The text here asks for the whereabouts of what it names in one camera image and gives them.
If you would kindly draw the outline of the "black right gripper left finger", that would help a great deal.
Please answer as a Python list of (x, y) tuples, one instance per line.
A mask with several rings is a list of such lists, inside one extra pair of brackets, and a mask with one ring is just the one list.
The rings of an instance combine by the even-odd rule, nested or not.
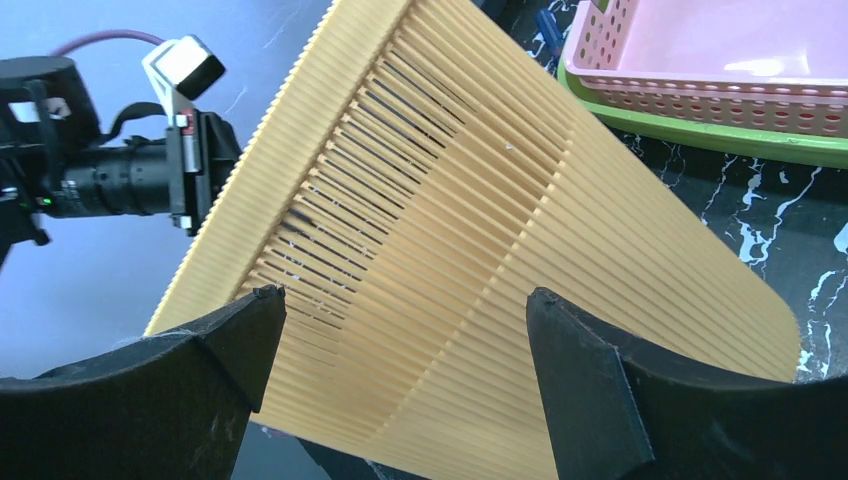
[(2, 477), (229, 478), (285, 319), (285, 292), (269, 285), (110, 352), (3, 378)]

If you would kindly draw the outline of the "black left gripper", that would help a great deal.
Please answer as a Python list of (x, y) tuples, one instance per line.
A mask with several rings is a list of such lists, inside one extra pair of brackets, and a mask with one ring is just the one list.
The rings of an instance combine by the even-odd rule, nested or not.
[(124, 123), (164, 114), (138, 102), (103, 134), (75, 62), (29, 56), (1, 62), (1, 246), (46, 245), (37, 215), (54, 218), (169, 215), (198, 230), (241, 154), (232, 126), (213, 112), (184, 110), (163, 138), (111, 140)]

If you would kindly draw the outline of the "green plastic tray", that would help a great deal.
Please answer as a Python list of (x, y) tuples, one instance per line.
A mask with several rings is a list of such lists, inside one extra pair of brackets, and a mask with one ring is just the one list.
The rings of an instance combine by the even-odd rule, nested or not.
[(605, 106), (593, 91), (557, 64), (557, 79), (584, 107), (610, 128), (717, 152), (786, 163), (847, 168), (847, 141), (698, 123)]

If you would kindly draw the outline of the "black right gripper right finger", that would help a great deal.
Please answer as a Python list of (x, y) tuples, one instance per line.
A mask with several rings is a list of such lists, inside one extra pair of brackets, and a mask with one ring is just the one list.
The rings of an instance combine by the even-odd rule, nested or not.
[(702, 363), (546, 288), (526, 324), (562, 479), (843, 479), (847, 381), (790, 384)]

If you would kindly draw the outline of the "orange slatted waste bin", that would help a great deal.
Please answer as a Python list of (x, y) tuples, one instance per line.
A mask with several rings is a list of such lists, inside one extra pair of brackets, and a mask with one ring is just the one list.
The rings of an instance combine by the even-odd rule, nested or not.
[(331, 4), (147, 330), (265, 283), (255, 421), (432, 479), (555, 477), (539, 287), (755, 377), (800, 354), (786, 303), (469, 1)]

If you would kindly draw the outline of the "pink perforated basket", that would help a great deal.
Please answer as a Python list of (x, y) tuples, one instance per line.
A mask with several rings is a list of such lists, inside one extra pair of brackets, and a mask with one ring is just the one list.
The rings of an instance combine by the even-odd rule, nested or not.
[(847, 134), (843, 1), (583, 1), (562, 62), (616, 108)]

